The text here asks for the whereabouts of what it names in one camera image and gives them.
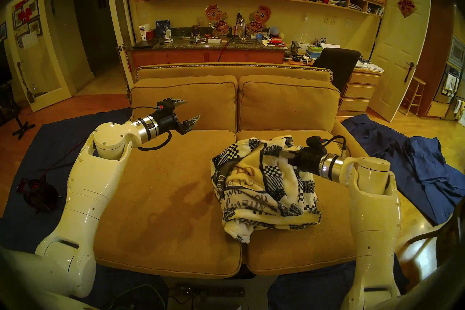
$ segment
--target seat cushion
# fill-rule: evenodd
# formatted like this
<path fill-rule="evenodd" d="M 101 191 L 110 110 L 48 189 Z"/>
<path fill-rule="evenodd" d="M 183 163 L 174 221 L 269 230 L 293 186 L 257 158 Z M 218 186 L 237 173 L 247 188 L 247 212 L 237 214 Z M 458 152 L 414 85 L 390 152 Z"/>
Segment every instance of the seat cushion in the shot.
<path fill-rule="evenodd" d="M 144 147 L 160 145 L 162 135 Z M 226 234 L 209 161 L 236 141 L 230 131 L 173 133 L 156 151 L 132 150 L 95 236 L 99 264 L 179 277 L 224 278 L 240 269 Z"/>
<path fill-rule="evenodd" d="M 187 101 L 176 108 L 176 115 L 181 122 L 200 115 L 196 130 L 236 132 L 237 79 L 232 75 L 146 78 L 131 89 L 132 108 L 156 106 L 165 98 Z M 152 109 L 135 109 L 133 117 L 152 112 Z"/>
<path fill-rule="evenodd" d="M 318 135 L 331 138 L 329 131 L 239 131 L 237 140 L 257 137 L 270 139 L 292 135 L 295 145 Z M 328 152 L 340 154 L 339 146 L 330 143 Z M 355 259 L 356 249 L 350 230 L 349 190 L 335 182 L 314 175 L 317 209 L 322 212 L 318 225 L 303 230 L 266 229 L 254 231 L 247 246 L 247 267 L 258 275 L 281 275 L 314 270 Z"/>
<path fill-rule="evenodd" d="M 324 81 L 249 75 L 239 79 L 239 130 L 331 131 L 340 92 Z"/>

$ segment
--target patterned blanket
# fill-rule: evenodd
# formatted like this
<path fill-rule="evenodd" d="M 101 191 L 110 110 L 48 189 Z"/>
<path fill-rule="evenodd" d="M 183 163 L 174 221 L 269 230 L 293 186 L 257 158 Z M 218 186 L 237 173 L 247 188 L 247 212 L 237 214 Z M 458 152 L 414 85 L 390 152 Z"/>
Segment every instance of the patterned blanket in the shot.
<path fill-rule="evenodd" d="M 300 149 L 289 135 L 250 138 L 211 160 L 223 227 L 233 238 L 248 244 L 254 230 L 300 230 L 320 222 L 313 174 L 287 163 Z"/>

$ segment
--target microwave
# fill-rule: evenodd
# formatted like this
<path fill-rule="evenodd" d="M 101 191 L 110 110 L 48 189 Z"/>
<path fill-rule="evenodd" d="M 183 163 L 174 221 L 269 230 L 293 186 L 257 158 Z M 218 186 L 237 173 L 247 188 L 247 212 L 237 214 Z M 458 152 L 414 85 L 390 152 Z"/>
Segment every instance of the microwave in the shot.
<path fill-rule="evenodd" d="M 449 53 L 449 62 L 462 69 L 465 62 L 465 45 L 458 38 L 452 36 L 451 52 Z"/>

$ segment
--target black office chair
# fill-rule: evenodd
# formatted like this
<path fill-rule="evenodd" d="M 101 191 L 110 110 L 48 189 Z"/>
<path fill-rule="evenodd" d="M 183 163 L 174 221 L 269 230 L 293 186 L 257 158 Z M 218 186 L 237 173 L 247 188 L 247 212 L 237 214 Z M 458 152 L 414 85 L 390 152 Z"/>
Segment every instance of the black office chair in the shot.
<path fill-rule="evenodd" d="M 327 47 L 323 49 L 320 57 L 315 60 L 312 66 L 331 70 L 332 84 L 342 94 L 359 58 L 359 51 Z"/>

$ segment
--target black monitor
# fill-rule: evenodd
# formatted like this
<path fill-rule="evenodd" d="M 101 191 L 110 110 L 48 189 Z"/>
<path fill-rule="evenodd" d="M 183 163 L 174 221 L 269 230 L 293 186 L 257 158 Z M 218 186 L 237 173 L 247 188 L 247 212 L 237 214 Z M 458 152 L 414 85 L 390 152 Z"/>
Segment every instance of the black monitor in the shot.
<path fill-rule="evenodd" d="M 5 41 L 0 42 L 0 86 L 12 79 L 10 66 L 8 64 Z"/>

